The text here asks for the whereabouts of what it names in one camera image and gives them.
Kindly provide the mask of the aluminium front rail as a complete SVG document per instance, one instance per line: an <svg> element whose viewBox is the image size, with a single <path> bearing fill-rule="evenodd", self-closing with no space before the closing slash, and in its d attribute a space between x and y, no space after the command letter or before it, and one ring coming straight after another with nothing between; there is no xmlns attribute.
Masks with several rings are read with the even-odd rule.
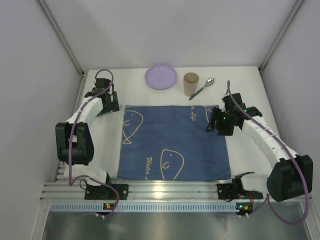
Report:
<svg viewBox="0 0 320 240"><path fill-rule="evenodd" d="M173 201L173 200L217 200L218 184L230 184L231 180L218 181L170 181L112 179L113 184L128 185L128 200ZM67 180L46 182L40 194L42 201L79 201L85 199L80 181L69 186Z"/></svg>

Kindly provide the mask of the right aluminium frame post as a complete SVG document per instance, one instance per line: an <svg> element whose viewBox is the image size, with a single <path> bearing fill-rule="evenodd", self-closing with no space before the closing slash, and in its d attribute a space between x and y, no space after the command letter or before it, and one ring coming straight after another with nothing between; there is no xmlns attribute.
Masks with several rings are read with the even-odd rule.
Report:
<svg viewBox="0 0 320 240"><path fill-rule="evenodd" d="M261 65L258 67L259 73L262 74L264 70L266 69L268 63L272 59L273 55L275 54L276 50L280 46L281 42L285 38L288 30L290 29L291 25L295 21L297 15L299 14L300 10L303 8L303 5L305 4L305 0L296 0L290 9L287 17L285 18L283 24L281 25L278 33L276 34L274 41L272 42L269 50L267 51L265 57L263 58L263 61Z"/></svg>

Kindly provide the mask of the blue cloth placemat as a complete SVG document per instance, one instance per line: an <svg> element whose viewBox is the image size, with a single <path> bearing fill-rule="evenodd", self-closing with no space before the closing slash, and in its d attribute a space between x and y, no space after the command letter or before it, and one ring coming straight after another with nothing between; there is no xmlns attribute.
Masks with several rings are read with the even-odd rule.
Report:
<svg viewBox="0 0 320 240"><path fill-rule="evenodd" d="M226 139L216 130L206 131L214 108L214 105L127 105L117 177L228 180L232 174Z"/></svg>

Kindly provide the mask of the aluminium frame post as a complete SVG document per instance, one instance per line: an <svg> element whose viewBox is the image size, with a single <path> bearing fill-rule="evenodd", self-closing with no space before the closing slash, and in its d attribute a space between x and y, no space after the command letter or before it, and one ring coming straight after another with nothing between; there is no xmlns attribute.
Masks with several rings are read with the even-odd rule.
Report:
<svg viewBox="0 0 320 240"><path fill-rule="evenodd" d="M83 76L84 70L79 64L79 61L77 60L74 52L72 51L72 48L70 44L68 43L63 31L61 30L56 18L54 17L52 11L50 10L47 2L45 0L36 0L36 3L39 5L41 11L45 15L46 19L48 20L50 26L52 27L55 35L59 39L63 49L65 50L66 54L68 55L69 59L71 60L72 64L74 65L76 71Z"/></svg>
<svg viewBox="0 0 320 240"><path fill-rule="evenodd" d="M281 25L278 33L276 34L274 41L272 42L269 50L267 51L265 57L263 58L263 61L261 65L258 67L259 73L262 74L264 70L266 69L268 63L272 59L273 55L275 54L276 50L280 46L281 42L285 38L288 30L290 29L291 25L295 21L297 15L299 14L300 10L303 8L303 5L305 4L305 0L296 0L290 9L287 17L285 18L283 24Z"/></svg>

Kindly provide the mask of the green handled spoon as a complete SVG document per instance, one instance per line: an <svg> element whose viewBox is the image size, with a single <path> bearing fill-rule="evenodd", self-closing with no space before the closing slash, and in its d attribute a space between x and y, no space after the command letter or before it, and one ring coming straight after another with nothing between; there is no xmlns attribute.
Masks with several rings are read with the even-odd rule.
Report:
<svg viewBox="0 0 320 240"><path fill-rule="evenodd" d="M189 100L191 101L192 99L194 99L198 94L200 94L205 88L210 87L214 84L215 82L215 78L211 77L209 78L206 82L205 85L203 87L201 87L198 91L196 91L192 96L189 97Z"/></svg>

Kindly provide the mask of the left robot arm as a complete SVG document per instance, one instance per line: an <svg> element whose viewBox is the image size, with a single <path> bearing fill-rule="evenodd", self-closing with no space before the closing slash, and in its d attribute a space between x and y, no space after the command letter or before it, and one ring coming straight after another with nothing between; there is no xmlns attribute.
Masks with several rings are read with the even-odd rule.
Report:
<svg viewBox="0 0 320 240"><path fill-rule="evenodd" d="M110 185L109 174L92 162L95 154L90 126L95 118L119 110L117 93L112 79L96 78L80 107L66 121L55 126L57 157L68 167L68 183L87 178L94 186Z"/></svg>

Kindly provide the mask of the left aluminium frame post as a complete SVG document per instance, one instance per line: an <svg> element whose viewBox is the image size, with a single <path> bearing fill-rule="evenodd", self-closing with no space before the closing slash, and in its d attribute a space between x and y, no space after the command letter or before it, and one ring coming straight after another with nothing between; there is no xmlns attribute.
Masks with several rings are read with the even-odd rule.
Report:
<svg viewBox="0 0 320 240"><path fill-rule="evenodd" d="M41 11L45 15L46 19L48 20L50 26L52 27L55 35L59 39L63 49L65 50L66 54L68 55L69 59L71 60L72 64L74 65L76 71L83 76L84 70L79 64L79 61L77 60L74 52L72 51L72 48L70 44L68 43L63 31L61 30L56 18L54 17L52 11L50 10L47 2L45 0L36 0L36 3L39 5Z"/></svg>

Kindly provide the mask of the beige cup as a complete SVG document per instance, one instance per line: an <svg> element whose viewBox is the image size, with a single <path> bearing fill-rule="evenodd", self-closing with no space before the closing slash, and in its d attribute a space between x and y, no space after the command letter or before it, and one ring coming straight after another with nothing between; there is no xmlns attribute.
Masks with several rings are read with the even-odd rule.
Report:
<svg viewBox="0 0 320 240"><path fill-rule="evenodd" d="M197 89L199 76L194 72L188 72L183 76L183 90L187 97L191 97Z"/></svg>

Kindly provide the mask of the lilac plate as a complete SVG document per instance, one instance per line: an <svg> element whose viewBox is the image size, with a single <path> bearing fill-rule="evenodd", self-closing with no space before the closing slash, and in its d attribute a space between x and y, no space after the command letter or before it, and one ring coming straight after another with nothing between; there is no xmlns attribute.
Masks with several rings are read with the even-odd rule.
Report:
<svg viewBox="0 0 320 240"><path fill-rule="evenodd" d="M150 67L144 78L149 87L156 90L165 90L177 82L178 74L171 65L161 63Z"/></svg>

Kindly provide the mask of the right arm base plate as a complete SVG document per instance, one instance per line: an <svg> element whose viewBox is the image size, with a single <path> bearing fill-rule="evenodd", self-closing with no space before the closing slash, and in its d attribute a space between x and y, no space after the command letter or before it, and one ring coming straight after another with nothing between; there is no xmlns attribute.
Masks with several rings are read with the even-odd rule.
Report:
<svg viewBox="0 0 320 240"><path fill-rule="evenodd" d="M231 202L232 200L261 200L263 194L257 191L240 192L232 183L219 183L217 186L218 199Z"/></svg>

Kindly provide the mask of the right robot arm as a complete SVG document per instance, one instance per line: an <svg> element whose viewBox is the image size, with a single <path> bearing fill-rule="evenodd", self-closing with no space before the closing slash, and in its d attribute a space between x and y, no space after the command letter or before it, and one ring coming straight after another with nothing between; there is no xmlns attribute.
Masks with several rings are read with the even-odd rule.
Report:
<svg viewBox="0 0 320 240"><path fill-rule="evenodd" d="M311 193L313 160L286 146L267 125L262 113L255 106L247 107L243 103L240 93L226 95L222 101L222 109L212 109L206 131L232 136L238 127L254 141L271 167L269 173L247 171L236 175L232 183L239 192L268 194L277 202Z"/></svg>

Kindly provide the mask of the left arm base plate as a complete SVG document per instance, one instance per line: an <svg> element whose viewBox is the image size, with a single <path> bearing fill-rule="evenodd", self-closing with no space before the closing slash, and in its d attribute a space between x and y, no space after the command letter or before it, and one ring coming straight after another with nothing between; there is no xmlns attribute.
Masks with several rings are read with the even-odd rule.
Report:
<svg viewBox="0 0 320 240"><path fill-rule="evenodd" d="M128 198L129 193L129 185L128 184L112 184L111 185L117 192L119 197L117 197L116 193L106 187L104 185L94 186L87 185L85 189L85 200L126 200Z"/></svg>

